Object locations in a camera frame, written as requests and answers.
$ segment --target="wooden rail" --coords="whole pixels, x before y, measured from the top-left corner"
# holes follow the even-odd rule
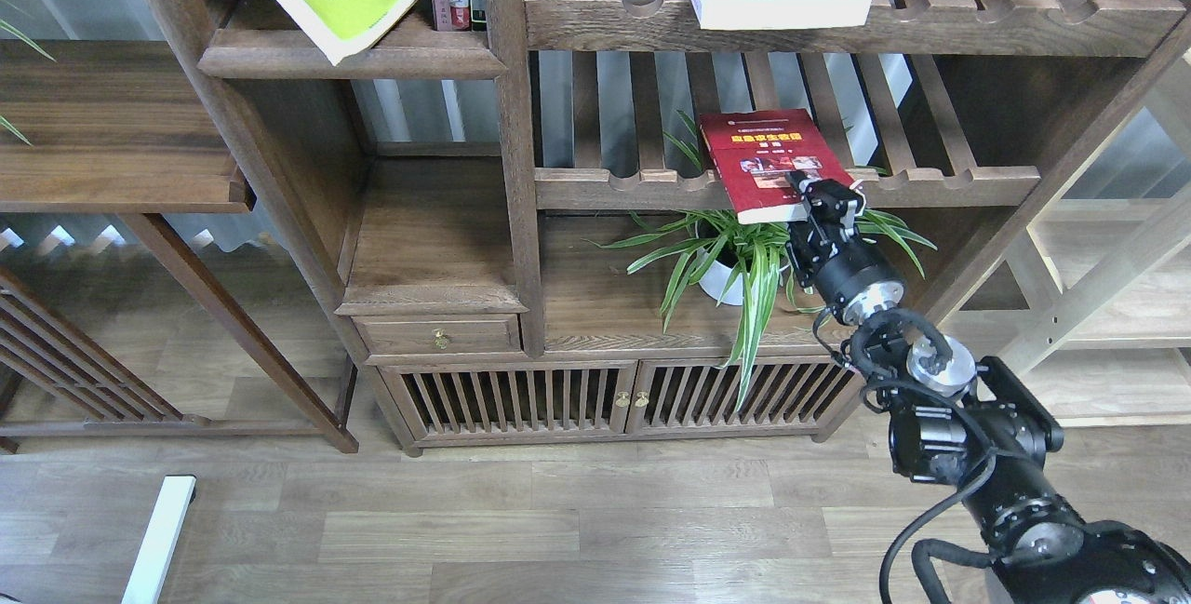
[[[703,31],[691,0],[525,0],[531,49],[1147,57],[1177,0],[873,0],[860,27]]]
[[[654,57],[651,54],[638,55],[650,57],[650,61]],[[710,57],[688,54],[686,60],[696,112],[719,111]],[[742,54],[741,60],[753,92],[754,107],[775,107],[778,86],[768,57],[765,54]],[[863,188],[869,203],[891,208],[1021,204],[1039,181],[1036,168],[980,167],[965,137],[934,57],[910,56],[908,60],[929,110],[937,143],[944,150],[946,166],[919,167],[879,57],[855,56],[853,62],[880,138],[879,155],[875,156],[878,162],[874,166],[887,168],[890,174],[878,176],[872,168],[855,168],[854,175],[865,181]],[[837,151],[842,163],[854,166],[855,158],[824,57],[821,54],[800,54],[798,61],[806,98],[824,138]],[[598,70],[585,70],[582,75],[587,81],[594,82]],[[636,124],[660,132],[663,117],[656,104],[657,79],[650,66],[638,66],[632,70],[632,89],[635,100],[646,100],[646,104],[635,104]],[[598,99],[597,92],[591,92],[591,95],[592,99]],[[669,166],[662,163],[651,133],[643,136],[638,132],[637,136],[644,157],[629,155],[621,163],[600,167],[600,154],[604,150],[599,143],[598,102],[584,104],[581,107],[575,105],[574,113],[575,167],[537,168],[538,208],[663,211],[727,208],[729,205],[723,185],[713,170],[693,172],[685,161]]]

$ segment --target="robotic arm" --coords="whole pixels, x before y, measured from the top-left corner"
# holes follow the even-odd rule
[[[902,309],[897,269],[856,230],[865,200],[837,181],[787,175],[806,219],[790,223],[787,253],[804,288],[829,317],[855,325],[841,366],[863,375],[865,404],[890,415],[893,471],[956,488],[903,531],[881,565],[881,599],[898,549],[923,524],[962,503],[987,553],[918,541],[915,573],[931,604],[949,604],[931,559],[987,568],[994,602],[1014,604],[1191,604],[1191,565],[1123,523],[1085,522],[1042,473],[1062,447],[1062,428],[997,357],[977,362],[961,342]],[[983,384],[992,399],[979,399]]]

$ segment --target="wooden bookshelf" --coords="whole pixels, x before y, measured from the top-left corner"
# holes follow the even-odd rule
[[[430,443],[425,401],[442,393],[407,374],[434,381],[453,366],[464,384],[474,376],[460,366],[499,367],[524,380],[545,366],[597,378],[615,365],[628,379],[648,361],[680,368],[727,354],[735,312],[690,294],[663,334],[656,304],[667,268],[625,276],[629,253],[585,241],[629,233],[628,211],[724,205],[706,168],[665,158],[662,119],[674,112],[665,105],[674,95],[659,89],[655,54],[682,54],[688,91],[680,98],[685,104],[690,92],[697,113],[719,111],[721,92],[732,92],[717,83],[727,57],[712,54],[737,54],[754,108],[777,108],[784,86],[803,87],[850,168],[863,168],[868,155],[852,155],[848,125],[858,119],[843,117],[833,75],[842,70],[848,86],[859,86],[863,120],[880,142],[873,166],[888,172],[860,173],[866,192],[872,205],[898,208],[940,243],[924,257],[929,281],[910,289],[910,306],[940,320],[967,301],[1191,45],[1191,0],[874,0],[865,26],[806,32],[701,31],[690,0],[486,0],[486,35],[434,32],[419,10],[378,48],[330,67],[270,0],[149,1],[411,454]],[[545,150],[540,51],[570,54],[570,163],[536,155]],[[623,119],[600,117],[607,92],[598,51],[626,54],[634,145],[601,143],[607,122]],[[905,57],[912,77],[902,102],[883,69],[890,54]],[[771,57],[797,57],[802,81],[777,77]],[[339,79],[493,79],[499,158],[461,168],[473,158],[420,160],[422,147],[387,147],[403,157],[376,163],[364,179],[376,138]],[[810,318],[779,311],[762,355],[821,355]],[[448,348],[374,350],[411,324],[418,345]],[[463,341],[472,343],[454,345]],[[838,387],[850,390],[823,407],[825,434],[854,406],[855,388]],[[617,396],[600,400],[613,406]],[[535,438],[586,437],[544,429]]]

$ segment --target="wooden shelf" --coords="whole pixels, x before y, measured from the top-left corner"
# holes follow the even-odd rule
[[[647,57],[651,54],[632,54]],[[742,56],[759,108],[777,108],[778,94],[769,61],[762,55]],[[884,66],[877,56],[854,56],[856,77],[865,94],[869,120],[880,138],[879,155],[874,158],[892,174],[877,176],[872,168],[854,172],[866,181],[865,193],[872,206],[1017,206],[1040,180],[1037,168],[983,167],[986,160],[1003,155],[975,155],[965,136],[947,87],[931,56],[906,56],[919,100],[913,105],[915,122],[903,119],[890,89]],[[578,62],[576,67],[592,67],[596,62]],[[846,125],[840,113],[835,89],[819,54],[800,54],[802,82],[815,119],[828,145],[844,166],[855,163],[847,139]],[[592,119],[590,104],[576,104],[574,126],[576,143],[580,130],[588,130],[585,138],[591,145],[575,147],[573,168],[537,168],[537,206],[541,210],[707,210],[728,208],[728,198],[715,172],[690,174],[690,168],[667,168],[663,163],[661,116],[657,107],[657,83],[650,66],[630,67],[634,105],[637,119],[638,154],[630,155],[630,163],[613,168],[598,166],[598,117]],[[697,112],[718,111],[715,73],[709,57],[687,56],[691,95]],[[576,74],[594,77],[594,70]]]
[[[873,0],[862,27],[721,32],[700,29],[691,0],[525,0],[538,51],[905,52],[1145,57],[1186,12],[1177,0],[1090,0],[1065,13],[1055,0]]]
[[[1106,253],[1117,248],[1143,223],[1114,219],[1058,222],[1042,219],[1037,236],[1049,253],[1065,286],[1073,286]],[[1100,312],[1085,320],[1065,348],[1164,348],[1191,345],[1191,311],[1187,278],[1191,250],[1178,253],[1115,295]]]
[[[651,247],[604,250],[609,243],[637,233],[632,219],[616,217],[548,217],[542,226],[542,282],[545,292],[548,354],[573,356],[727,356],[736,336],[740,307],[716,307],[698,286],[682,295],[667,332],[657,305],[666,292],[672,262],[659,261],[636,274],[629,266]],[[802,306],[817,306],[807,295]],[[811,334],[813,316],[797,312],[779,295],[766,329],[761,355],[817,355],[823,348]],[[822,329],[838,342],[846,329],[834,320]]]
[[[499,158],[379,160],[339,316],[522,312]]]
[[[245,213],[252,197],[174,54],[156,41],[0,43],[0,211]]]
[[[719,32],[691,0],[525,0],[543,51],[1148,57],[1184,13],[1177,0],[873,0],[860,27]]]
[[[1022,382],[1067,428],[1191,422],[1191,368],[1178,350],[1062,350]]]
[[[1098,262],[1166,200],[1060,200],[1034,230],[1040,249],[1067,288]],[[1149,272],[1091,318],[1077,325],[1062,350],[1148,349],[1191,345],[1187,294],[1191,249]],[[1034,323],[1029,311],[960,311],[949,316],[949,334],[981,354],[1008,345]]]
[[[220,79],[494,79],[505,73],[486,32],[436,32],[423,11],[428,1],[374,48],[331,66],[275,0],[237,0],[199,69]]]

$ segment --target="black cable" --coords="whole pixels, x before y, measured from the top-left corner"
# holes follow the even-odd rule
[[[893,604],[893,599],[890,597],[890,572],[893,571],[893,560],[897,559],[897,554],[905,546],[906,541],[913,536],[913,533],[921,530],[930,521],[937,518],[943,511],[950,509],[959,502],[967,499],[973,492],[980,490],[980,486],[986,484],[990,478],[992,478],[992,471],[997,467],[997,453],[993,450],[987,452],[983,459],[984,468],[980,473],[968,481],[967,485],[956,490],[954,493],[949,494],[939,504],[935,504],[930,509],[922,512],[921,516],[915,518],[909,525],[905,527],[900,533],[898,533],[897,538],[893,543],[885,550],[885,556],[881,558],[881,571],[878,577],[878,590],[881,594],[881,604]]]
[[[927,599],[930,600],[930,604],[952,604],[947,597],[947,590],[943,589],[943,581],[940,580],[939,572],[935,571],[935,565],[930,561],[931,558],[977,569],[991,567],[996,561],[996,558],[989,553],[977,553],[941,538],[923,538],[916,542],[910,556],[913,573],[918,577],[918,583],[922,584],[923,592],[927,592]]]
[[[887,369],[878,367],[873,362],[872,357],[868,355],[868,340],[877,334],[885,325],[903,324],[909,323],[915,325],[927,337],[927,341],[935,349],[935,355],[927,359],[923,363],[928,372],[933,374],[935,372],[941,372],[946,363],[952,360],[952,345],[947,342],[947,338],[939,328],[931,320],[928,320],[925,316],[919,312],[910,311],[909,309],[888,309],[886,311],[875,312],[868,316],[856,328],[856,331],[852,334],[852,361],[855,363],[856,369],[865,375],[865,379],[869,379],[872,375],[890,378],[891,373]]]
[[[822,328],[823,323],[827,323],[827,319],[830,318],[830,316],[831,311],[824,306],[823,310],[819,311],[819,315],[815,318],[815,323],[811,324],[811,334],[815,336],[815,341],[819,342],[819,345],[822,345],[831,356],[831,362],[837,363],[837,366],[843,369],[848,369],[852,365],[848,361],[848,355],[843,350],[843,344],[840,344],[840,350],[835,350],[830,344],[828,344],[828,342],[823,341],[823,337],[818,334],[819,328]]]

